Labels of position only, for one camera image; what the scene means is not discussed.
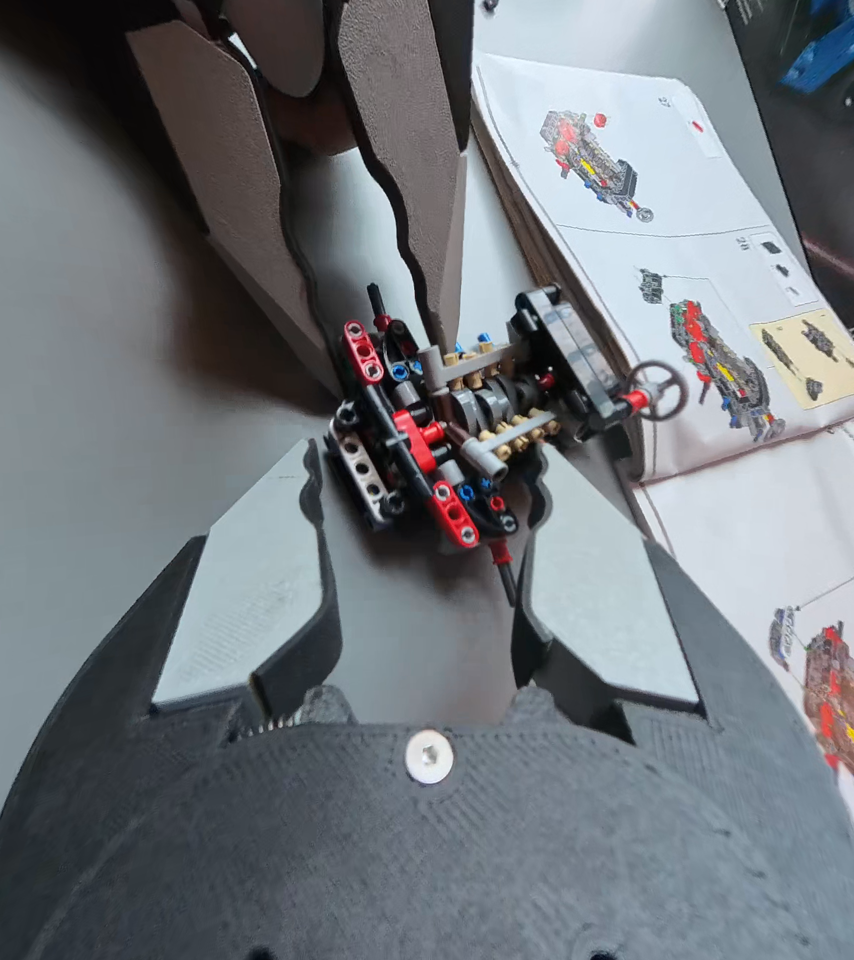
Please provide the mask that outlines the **person's left hand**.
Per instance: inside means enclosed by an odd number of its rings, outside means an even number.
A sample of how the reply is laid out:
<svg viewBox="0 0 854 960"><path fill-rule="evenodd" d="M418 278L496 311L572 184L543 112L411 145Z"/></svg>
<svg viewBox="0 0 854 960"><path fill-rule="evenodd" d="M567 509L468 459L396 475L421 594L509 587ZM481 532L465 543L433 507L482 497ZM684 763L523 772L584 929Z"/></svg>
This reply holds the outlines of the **person's left hand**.
<svg viewBox="0 0 854 960"><path fill-rule="evenodd" d="M277 135L298 148L332 157L357 146L345 103L336 85L327 78L322 78L302 98L268 85L265 103Z"/></svg>

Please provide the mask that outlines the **black red lego model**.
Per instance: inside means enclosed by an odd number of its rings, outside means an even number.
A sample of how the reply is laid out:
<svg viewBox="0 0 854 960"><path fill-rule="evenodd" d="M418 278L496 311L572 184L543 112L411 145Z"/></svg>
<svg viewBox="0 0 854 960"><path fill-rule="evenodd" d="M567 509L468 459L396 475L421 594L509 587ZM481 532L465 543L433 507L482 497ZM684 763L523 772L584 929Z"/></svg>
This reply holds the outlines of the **black red lego model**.
<svg viewBox="0 0 854 960"><path fill-rule="evenodd" d="M673 420L688 404L685 380L658 361L615 374L554 284L517 295L504 342L481 334L474 348L447 353L419 346L377 284L366 292L373 329L344 325L346 396L328 427L328 455L372 529L430 518L451 552L489 551L514 606L509 540L520 521L507 477L541 446Z"/></svg>

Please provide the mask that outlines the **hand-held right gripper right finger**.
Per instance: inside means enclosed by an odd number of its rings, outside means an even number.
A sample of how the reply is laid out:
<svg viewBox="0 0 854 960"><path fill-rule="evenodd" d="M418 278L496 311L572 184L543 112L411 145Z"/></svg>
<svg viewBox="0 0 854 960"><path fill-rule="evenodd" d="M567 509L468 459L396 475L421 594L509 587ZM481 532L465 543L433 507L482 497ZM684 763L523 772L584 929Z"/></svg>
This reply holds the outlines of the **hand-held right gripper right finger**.
<svg viewBox="0 0 854 960"><path fill-rule="evenodd" d="M557 448L539 447L534 462L514 620L517 685L534 680L560 706L697 706L641 531Z"/></svg>

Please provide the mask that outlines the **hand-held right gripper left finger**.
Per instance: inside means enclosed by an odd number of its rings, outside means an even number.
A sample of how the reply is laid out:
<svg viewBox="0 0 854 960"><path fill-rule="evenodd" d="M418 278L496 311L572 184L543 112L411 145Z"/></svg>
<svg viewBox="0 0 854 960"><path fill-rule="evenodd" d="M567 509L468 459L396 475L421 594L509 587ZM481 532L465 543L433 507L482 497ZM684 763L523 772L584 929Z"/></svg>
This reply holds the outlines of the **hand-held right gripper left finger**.
<svg viewBox="0 0 854 960"><path fill-rule="evenodd" d="M152 706L241 701L293 714L337 665L342 638L316 441L300 440L211 527Z"/></svg>

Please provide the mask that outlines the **black lego set box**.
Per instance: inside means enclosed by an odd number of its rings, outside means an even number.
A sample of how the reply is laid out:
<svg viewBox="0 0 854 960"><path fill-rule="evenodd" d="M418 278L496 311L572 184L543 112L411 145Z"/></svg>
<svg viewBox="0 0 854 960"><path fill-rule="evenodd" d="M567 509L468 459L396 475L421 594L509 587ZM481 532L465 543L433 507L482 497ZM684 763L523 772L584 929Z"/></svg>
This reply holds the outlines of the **black lego set box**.
<svg viewBox="0 0 854 960"><path fill-rule="evenodd" d="M854 1L721 6L814 278L854 336Z"/></svg>

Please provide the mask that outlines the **lego instruction booklet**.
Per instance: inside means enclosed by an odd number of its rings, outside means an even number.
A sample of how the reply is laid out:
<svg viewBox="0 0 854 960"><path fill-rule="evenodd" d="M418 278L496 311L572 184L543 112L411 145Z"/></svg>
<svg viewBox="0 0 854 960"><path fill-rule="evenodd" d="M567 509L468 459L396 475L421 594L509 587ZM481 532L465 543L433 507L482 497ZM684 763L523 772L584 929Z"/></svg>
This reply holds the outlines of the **lego instruction booklet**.
<svg viewBox="0 0 854 960"><path fill-rule="evenodd" d="M854 342L681 81L478 54L480 126L642 387L642 519L804 716L854 811Z"/></svg>

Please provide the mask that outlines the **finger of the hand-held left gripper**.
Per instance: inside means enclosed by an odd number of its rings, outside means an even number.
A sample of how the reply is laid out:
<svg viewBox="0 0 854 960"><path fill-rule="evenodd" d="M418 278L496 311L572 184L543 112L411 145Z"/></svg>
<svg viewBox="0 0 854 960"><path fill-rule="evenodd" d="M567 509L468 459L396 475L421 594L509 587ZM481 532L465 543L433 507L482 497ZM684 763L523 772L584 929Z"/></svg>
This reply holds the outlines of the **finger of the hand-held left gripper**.
<svg viewBox="0 0 854 960"><path fill-rule="evenodd" d="M344 388L292 231L287 170L248 66L181 20L126 41L207 229L208 242L308 372Z"/></svg>
<svg viewBox="0 0 854 960"><path fill-rule="evenodd" d="M467 150L460 152L428 1L333 3L333 70L431 344L457 340Z"/></svg>

